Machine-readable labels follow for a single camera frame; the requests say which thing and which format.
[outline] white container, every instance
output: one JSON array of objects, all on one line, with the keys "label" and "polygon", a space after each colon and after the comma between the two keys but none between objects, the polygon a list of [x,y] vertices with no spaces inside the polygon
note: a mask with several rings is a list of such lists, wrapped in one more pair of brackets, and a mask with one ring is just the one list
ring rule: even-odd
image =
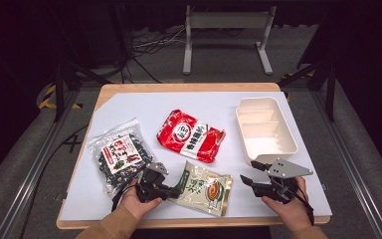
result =
[{"label": "white container", "polygon": [[274,98],[242,99],[236,112],[248,164],[273,163],[296,153],[296,142]]}]

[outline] red snack bag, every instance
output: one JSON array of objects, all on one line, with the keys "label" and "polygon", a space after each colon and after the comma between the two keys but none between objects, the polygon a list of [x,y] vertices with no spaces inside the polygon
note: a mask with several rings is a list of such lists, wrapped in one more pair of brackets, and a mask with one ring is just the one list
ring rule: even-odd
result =
[{"label": "red snack bag", "polygon": [[225,137],[223,130],[210,127],[180,110],[170,113],[157,140],[164,147],[204,162],[213,162]]}]

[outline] aluminum rail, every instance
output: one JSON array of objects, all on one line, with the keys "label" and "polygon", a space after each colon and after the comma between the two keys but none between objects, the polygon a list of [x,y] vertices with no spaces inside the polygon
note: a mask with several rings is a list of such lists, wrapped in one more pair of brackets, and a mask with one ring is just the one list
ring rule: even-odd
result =
[{"label": "aluminum rail", "polygon": [[40,174],[42,170],[44,170],[46,161],[52,153],[51,149],[54,146],[58,132],[61,130],[61,127],[67,118],[71,106],[75,103],[78,94],[79,92],[67,93],[67,100],[65,105],[66,110],[63,112],[60,119],[52,125],[48,135],[46,136],[45,142],[39,151],[39,154],[37,155],[29,173],[20,186],[20,189],[18,190],[18,193],[12,202],[10,209],[2,221],[0,225],[0,239],[10,238],[11,232],[17,224],[17,221],[20,218],[20,215],[23,212],[23,209],[26,206],[34,188],[38,185]]},{"label": "aluminum rail", "polygon": [[324,100],[321,97],[321,93],[312,92],[311,95],[316,103],[317,108],[319,109],[319,112],[321,112],[321,115],[324,121],[326,122],[328,129],[333,137],[333,140],[340,152],[341,156],[339,157],[339,159],[346,171],[346,174],[349,177],[350,182],[352,183],[355,193],[358,196],[358,199],[361,203],[362,208],[365,211],[365,214],[367,215],[371,227],[373,228],[376,237],[382,238],[382,217],[376,204],[374,203],[371,193],[367,185],[364,183],[364,180],[362,179],[361,174],[359,173],[359,170],[352,159],[352,156],[350,155],[347,147],[345,146],[345,143],[343,142],[338,128],[333,122],[329,120],[323,108]]}]

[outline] person's arm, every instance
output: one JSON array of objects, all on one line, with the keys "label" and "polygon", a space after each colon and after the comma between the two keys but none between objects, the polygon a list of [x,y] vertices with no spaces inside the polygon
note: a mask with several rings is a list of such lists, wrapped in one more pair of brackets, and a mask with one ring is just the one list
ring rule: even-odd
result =
[{"label": "person's arm", "polygon": [[[306,198],[308,202],[305,179],[297,177],[296,181],[300,189],[297,194],[301,198]],[[279,203],[266,196],[262,197],[262,200],[281,218],[285,227],[291,232],[292,239],[327,238],[319,227],[311,225],[309,217],[306,214],[306,208],[298,199],[294,198],[287,204]]]},{"label": "person's arm", "polygon": [[77,236],[86,238],[118,238],[127,239],[135,231],[144,215],[156,208],[162,202],[161,198],[141,203],[136,195],[135,187],[130,187],[122,196],[119,206],[104,219],[95,223]]}]

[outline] human hand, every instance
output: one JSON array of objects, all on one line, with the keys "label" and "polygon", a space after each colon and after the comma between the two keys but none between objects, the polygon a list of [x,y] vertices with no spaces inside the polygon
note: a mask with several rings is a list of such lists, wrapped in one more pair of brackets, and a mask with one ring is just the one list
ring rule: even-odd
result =
[{"label": "human hand", "polygon": [[[134,178],[130,185],[135,185],[136,182],[137,179]],[[163,200],[158,197],[149,202],[142,203],[138,199],[135,186],[131,186],[123,193],[120,204],[124,206],[137,220],[141,220],[147,212],[156,208],[162,201]]]},{"label": "human hand", "polygon": [[[301,198],[306,198],[306,202],[308,202],[305,179],[297,177],[296,181],[300,189],[297,191],[297,194]],[[298,199],[294,198],[287,204],[281,204],[266,196],[262,197],[262,200],[281,218],[281,221],[290,232],[295,232],[312,226],[308,215],[306,214],[306,208]]]}]

